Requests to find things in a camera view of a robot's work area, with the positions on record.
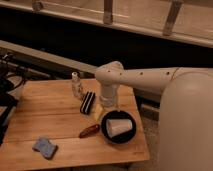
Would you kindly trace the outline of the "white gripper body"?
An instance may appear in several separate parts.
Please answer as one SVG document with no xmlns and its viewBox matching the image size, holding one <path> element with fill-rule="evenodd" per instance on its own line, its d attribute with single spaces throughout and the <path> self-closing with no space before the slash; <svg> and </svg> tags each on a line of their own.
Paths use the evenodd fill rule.
<svg viewBox="0 0 213 171">
<path fill-rule="evenodd" d="M 103 107 L 115 107 L 118 103 L 118 85 L 102 85 L 100 102 Z"/>
</svg>

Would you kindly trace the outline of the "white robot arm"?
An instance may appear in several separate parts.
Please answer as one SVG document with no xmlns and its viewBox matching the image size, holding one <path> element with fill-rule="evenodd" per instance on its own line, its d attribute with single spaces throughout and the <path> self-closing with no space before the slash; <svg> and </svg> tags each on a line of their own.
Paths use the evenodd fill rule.
<svg viewBox="0 0 213 171">
<path fill-rule="evenodd" d="M 159 108 L 159 171 L 213 171 L 213 68 L 126 70 L 98 67 L 101 103 L 112 106 L 120 85 L 154 94 Z"/>
</svg>

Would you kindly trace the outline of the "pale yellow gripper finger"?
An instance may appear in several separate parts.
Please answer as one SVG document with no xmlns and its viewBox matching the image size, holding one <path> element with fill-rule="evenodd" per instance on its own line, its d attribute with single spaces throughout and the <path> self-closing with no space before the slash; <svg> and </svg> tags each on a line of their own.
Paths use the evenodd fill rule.
<svg viewBox="0 0 213 171">
<path fill-rule="evenodd" d="M 101 104 L 97 104 L 94 111 L 94 119 L 98 121 L 103 114 L 103 107 Z"/>
</svg>

